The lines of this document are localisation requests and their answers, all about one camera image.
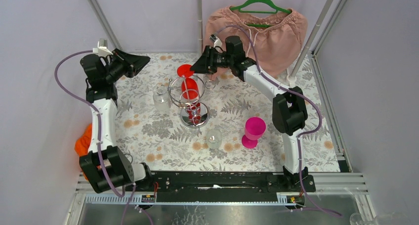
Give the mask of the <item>chrome wire glass rack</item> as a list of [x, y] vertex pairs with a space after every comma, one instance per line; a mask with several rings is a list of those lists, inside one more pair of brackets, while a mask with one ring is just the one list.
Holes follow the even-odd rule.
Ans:
[[203, 103], [206, 82], [196, 74], [169, 79], [168, 95], [177, 106], [181, 123], [191, 129], [203, 127], [210, 120], [210, 110]]

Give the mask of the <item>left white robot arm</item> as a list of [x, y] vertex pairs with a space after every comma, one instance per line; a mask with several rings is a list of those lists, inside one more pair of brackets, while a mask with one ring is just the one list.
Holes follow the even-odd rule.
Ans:
[[153, 186], [146, 163], [133, 166], [117, 146], [115, 119], [118, 111], [116, 82], [133, 78], [149, 63], [150, 57], [114, 49], [109, 54], [91, 53], [80, 60], [87, 76], [85, 100], [92, 112], [91, 142], [79, 158], [86, 179], [97, 193], [134, 183], [140, 190]]

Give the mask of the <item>clear wine glass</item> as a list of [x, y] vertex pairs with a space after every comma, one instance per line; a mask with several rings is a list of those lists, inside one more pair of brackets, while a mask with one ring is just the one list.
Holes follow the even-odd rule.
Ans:
[[219, 149], [222, 144], [222, 133], [218, 129], [211, 129], [206, 134], [206, 142], [210, 149]]
[[153, 88], [153, 101], [155, 108], [162, 114], [169, 114], [170, 112], [170, 97], [167, 87], [163, 85], [156, 85]]

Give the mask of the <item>red plastic wine glass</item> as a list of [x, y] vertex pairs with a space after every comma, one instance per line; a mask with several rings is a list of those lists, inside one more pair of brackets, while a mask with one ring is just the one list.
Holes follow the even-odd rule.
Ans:
[[181, 82], [181, 96], [183, 99], [187, 100], [189, 105], [186, 108], [190, 120], [197, 120], [195, 118], [197, 107], [192, 102], [196, 100], [199, 96], [199, 89], [197, 82], [192, 79], [193, 71], [190, 70], [190, 64], [180, 65], [177, 69], [177, 74], [179, 77], [183, 78]]

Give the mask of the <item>pink plastic wine glass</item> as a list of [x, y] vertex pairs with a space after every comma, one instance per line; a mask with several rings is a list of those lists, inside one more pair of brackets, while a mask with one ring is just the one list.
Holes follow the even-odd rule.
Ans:
[[242, 137], [242, 145], [247, 149], [253, 149], [265, 133], [266, 123], [262, 118], [251, 117], [246, 121], [244, 129], [245, 134]]

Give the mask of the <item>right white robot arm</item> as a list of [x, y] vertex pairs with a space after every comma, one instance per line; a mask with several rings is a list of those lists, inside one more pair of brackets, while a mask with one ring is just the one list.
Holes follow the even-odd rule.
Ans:
[[310, 185], [308, 168], [303, 164], [301, 138], [305, 134], [308, 113], [307, 98], [299, 87], [285, 87], [261, 69], [256, 59], [246, 56], [238, 36], [226, 38], [226, 50], [205, 46], [201, 57], [190, 67], [198, 74], [214, 74], [218, 68], [228, 68], [241, 81], [258, 89], [272, 103], [272, 123], [282, 134], [286, 155], [283, 180], [287, 191], [306, 193]]

